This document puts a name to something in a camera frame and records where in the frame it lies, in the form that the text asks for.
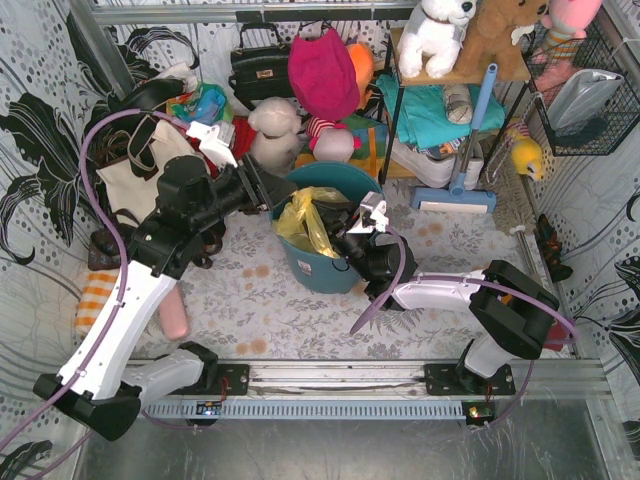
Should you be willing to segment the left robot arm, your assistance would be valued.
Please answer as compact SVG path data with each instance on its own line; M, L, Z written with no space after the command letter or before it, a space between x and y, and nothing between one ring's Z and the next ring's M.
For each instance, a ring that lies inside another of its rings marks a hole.
M58 373L41 375L34 386L37 396L109 441L168 394L219 387L217 355L195 342L143 367L127 363L152 314L202 252L204 232L236 211L271 211L297 186L251 155L217 177L188 155L166 164L157 189L156 207L133 233L90 332Z

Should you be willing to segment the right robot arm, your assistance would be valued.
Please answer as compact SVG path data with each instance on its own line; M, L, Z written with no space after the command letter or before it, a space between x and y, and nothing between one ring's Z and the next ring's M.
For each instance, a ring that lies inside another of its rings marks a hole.
M421 272L404 237L378 245L390 231L386 202L368 193L360 203L313 201L332 249L367 284L372 306L397 311L437 309L472 314L483 334L463 350L442 379L431 377L434 395L480 394L493 388L512 359L536 360L556 322L559 302L504 260L461 274Z

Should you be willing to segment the yellow trash bag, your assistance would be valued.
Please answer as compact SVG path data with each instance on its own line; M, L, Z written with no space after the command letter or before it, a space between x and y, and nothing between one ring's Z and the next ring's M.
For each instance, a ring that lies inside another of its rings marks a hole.
M337 259L327 232L313 200L346 202L347 198L333 187L305 187L297 190L284 206L278 219L273 220L274 232L294 247L307 252Z

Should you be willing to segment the teal plastic trash bin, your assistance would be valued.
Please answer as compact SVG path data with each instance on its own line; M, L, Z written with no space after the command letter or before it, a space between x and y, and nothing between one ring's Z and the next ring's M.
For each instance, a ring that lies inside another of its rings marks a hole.
M359 275L331 245L329 222L315 203L359 204L368 193L380 193L381 187L365 171L339 162L310 163L292 170L286 179L297 190L276 207L270 219L295 279L315 293L349 292Z

